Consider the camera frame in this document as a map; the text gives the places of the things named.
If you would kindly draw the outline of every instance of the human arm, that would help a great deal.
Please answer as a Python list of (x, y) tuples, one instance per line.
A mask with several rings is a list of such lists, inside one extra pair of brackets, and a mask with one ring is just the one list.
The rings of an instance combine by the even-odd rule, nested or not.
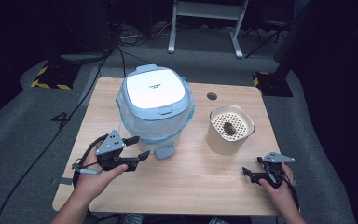
[[(88, 157), (85, 159), (84, 165), (92, 164), (97, 161), (95, 150), (99, 145), (95, 146), (90, 151)], [(101, 167), (98, 164), (94, 164), (89, 166), (88, 169), (101, 170)], [(98, 197), (113, 179), (121, 175), (127, 169), (128, 166), (124, 164), (110, 171), (102, 170), (97, 175), (81, 174), (71, 196), (50, 223), (83, 223), (92, 200)]]
[[(288, 181), (290, 184), (293, 183), (293, 171), (286, 165), (282, 165), (283, 171), (286, 173), (289, 178)], [(277, 188), (273, 188), (269, 182), (265, 179), (260, 179), (259, 183), (263, 186), (264, 190), (267, 192), (272, 204), (278, 209), (282, 214), (284, 220), (287, 224), (303, 224), (307, 223), (304, 218), (299, 213), (296, 203), (293, 199), (292, 192), (289, 189), (286, 182)]]

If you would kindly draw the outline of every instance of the gray carpet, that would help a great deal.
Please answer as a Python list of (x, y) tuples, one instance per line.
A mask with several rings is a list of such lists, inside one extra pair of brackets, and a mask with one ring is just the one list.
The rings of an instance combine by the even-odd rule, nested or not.
[[(268, 43), (249, 59), (237, 59), (228, 30), (184, 30), (178, 33), (176, 51), (167, 53), (168, 37), (150, 40), (137, 47), (122, 47), (129, 54), (126, 73), (145, 62), (169, 67), (189, 82), (252, 86), (256, 71), (273, 72), (278, 66), (272, 56), (280, 43)], [(240, 38), (244, 53), (258, 44), (255, 33)], [(0, 111), (0, 206), (36, 157), (59, 130), (51, 118), (70, 114), (90, 88), (98, 63), (82, 66), (74, 89), (31, 88), (44, 62), (36, 64), (21, 78), (23, 92)], [(103, 65), (101, 77), (123, 77), (123, 64), (116, 50)], [(293, 98), (263, 97), (282, 154), (296, 158), (291, 167), (302, 214), (309, 223), (355, 223), (345, 189), (324, 155), (310, 123), (298, 79), (293, 73), (287, 81)], [(62, 176), (88, 100), (78, 108), (31, 172), (23, 179), (7, 203), (0, 223), (48, 223), (55, 211), (51, 205), (56, 186), (52, 179)], [(274, 217), (252, 217), (254, 224), (275, 223)]]

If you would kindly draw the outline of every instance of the person's left hand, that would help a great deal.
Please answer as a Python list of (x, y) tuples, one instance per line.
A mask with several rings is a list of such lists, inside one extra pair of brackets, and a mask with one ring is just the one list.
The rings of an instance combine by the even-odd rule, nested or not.
[[(90, 152), (88, 157), (85, 159), (83, 166), (92, 164), (97, 161), (95, 151), (101, 145), (102, 141), (99, 142)], [(116, 177), (121, 175), (128, 169), (126, 164), (119, 165), (115, 169), (110, 171), (102, 170), (101, 166), (96, 163), (88, 166), (87, 169), (101, 171), (97, 175), (85, 175), (80, 174), (77, 184), (74, 190), (74, 194), (77, 200), (82, 200), (83, 203), (91, 203), (91, 201), (98, 197), (109, 185), (109, 183)]]

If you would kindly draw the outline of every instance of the human hand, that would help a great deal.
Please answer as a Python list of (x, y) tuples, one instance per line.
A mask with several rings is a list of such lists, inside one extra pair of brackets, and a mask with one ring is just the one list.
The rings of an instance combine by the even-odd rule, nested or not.
[[(87, 166), (97, 161), (95, 151), (101, 145), (101, 143), (102, 141), (96, 144), (96, 146), (89, 152), (89, 155), (85, 159), (83, 166)], [(102, 167), (98, 163), (95, 163), (91, 166), (88, 166), (87, 169), (101, 172), (97, 175), (80, 174), (73, 194), (81, 203), (91, 203), (93, 199), (98, 197), (106, 189), (112, 180), (117, 178), (128, 169), (128, 165), (119, 165), (115, 169), (105, 171), (102, 170)]]
[[(287, 175), (288, 182), (293, 184), (293, 171), (286, 164), (282, 165), (282, 169)], [(265, 179), (260, 179), (258, 182), (267, 192), (272, 204), (283, 215), (286, 223), (305, 223), (297, 210), (292, 191), (285, 181), (277, 189), (273, 188)]]

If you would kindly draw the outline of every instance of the white lid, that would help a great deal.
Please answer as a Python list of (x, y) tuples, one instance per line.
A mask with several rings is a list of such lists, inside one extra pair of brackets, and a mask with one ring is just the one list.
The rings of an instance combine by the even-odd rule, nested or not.
[(170, 105), (186, 94), (181, 80), (169, 69), (128, 77), (127, 92), (132, 104), (141, 109)]

